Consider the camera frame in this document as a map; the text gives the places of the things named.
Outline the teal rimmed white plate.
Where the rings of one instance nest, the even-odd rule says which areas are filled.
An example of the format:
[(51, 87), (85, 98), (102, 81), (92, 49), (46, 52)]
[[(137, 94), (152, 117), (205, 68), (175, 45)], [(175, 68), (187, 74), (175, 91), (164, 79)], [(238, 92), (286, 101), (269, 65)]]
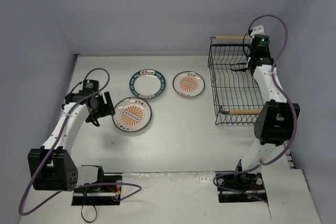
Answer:
[(129, 89), (137, 98), (155, 99), (165, 91), (166, 78), (157, 70), (142, 69), (131, 77)]

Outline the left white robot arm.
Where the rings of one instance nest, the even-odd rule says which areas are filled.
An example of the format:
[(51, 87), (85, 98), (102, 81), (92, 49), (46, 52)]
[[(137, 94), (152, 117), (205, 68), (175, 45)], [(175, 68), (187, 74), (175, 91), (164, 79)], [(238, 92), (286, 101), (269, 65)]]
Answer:
[(73, 191), (86, 184), (97, 193), (105, 186), (102, 167), (76, 165), (71, 150), (84, 123), (99, 127), (98, 119), (113, 116), (115, 110), (109, 92), (100, 93), (99, 81), (85, 79), (81, 85), (77, 93), (66, 95), (64, 111), (48, 140), (28, 153), (35, 190)]

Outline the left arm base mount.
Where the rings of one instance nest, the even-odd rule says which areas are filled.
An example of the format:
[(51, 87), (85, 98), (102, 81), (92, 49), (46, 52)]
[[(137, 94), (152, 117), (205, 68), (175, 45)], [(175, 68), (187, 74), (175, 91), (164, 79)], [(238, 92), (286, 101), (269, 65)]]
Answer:
[(120, 195), (116, 185), (76, 188), (72, 195), (72, 206), (117, 206)]

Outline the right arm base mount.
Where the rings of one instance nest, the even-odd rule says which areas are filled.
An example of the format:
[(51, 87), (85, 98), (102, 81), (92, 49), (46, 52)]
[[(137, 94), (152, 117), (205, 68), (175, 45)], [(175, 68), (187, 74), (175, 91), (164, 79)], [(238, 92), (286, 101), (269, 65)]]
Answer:
[(259, 168), (243, 171), (218, 172), (213, 178), (218, 201), (225, 203), (268, 202), (266, 187)]

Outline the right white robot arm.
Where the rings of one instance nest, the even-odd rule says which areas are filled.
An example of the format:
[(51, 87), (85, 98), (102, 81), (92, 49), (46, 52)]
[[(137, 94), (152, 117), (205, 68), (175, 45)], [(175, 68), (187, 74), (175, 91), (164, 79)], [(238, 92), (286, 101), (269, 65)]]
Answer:
[(269, 51), (269, 36), (253, 35), (249, 50), (247, 67), (257, 82), (265, 103), (254, 124), (255, 141), (248, 154), (239, 160), (236, 172), (232, 175), (233, 184), (238, 188), (250, 184), (250, 172), (276, 162), (287, 153), (289, 145), (276, 157), (267, 160), (286, 141), (289, 144), (293, 142), (300, 113), (299, 104), (292, 103), (279, 84), (276, 61)]

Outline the orange sunburst plate right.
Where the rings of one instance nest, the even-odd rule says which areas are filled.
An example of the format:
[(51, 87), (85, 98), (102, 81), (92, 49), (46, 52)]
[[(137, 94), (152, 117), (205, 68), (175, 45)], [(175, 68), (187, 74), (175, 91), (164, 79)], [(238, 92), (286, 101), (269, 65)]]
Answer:
[(205, 81), (197, 72), (183, 71), (178, 73), (172, 82), (174, 91), (184, 98), (194, 98), (205, 90)]

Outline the orange sunburst plate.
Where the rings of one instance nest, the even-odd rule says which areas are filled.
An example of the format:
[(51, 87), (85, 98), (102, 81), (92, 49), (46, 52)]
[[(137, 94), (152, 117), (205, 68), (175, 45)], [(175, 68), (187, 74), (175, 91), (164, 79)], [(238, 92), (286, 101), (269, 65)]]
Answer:
[(183, 71), (178, 73), (172, 82), (174, 91), (184, 98), (194, 98), (205, 90), (205, 81), (197, 72)]
[(114, 107), (113, 124), (122, 132), (133, 133), (146, 128), (152, 119), (152, 108), (139, 98), (125, 98)]

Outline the orange sunburst plate left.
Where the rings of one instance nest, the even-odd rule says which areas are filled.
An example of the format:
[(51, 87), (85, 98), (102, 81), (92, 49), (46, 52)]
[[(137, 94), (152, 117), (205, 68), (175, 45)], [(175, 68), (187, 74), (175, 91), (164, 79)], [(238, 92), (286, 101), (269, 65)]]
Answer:
[(146, 128), (152, 119), (152, 108), (139, 98), (125, 98), (114, 107), (113, 124), (122, 132), (133, 133)]

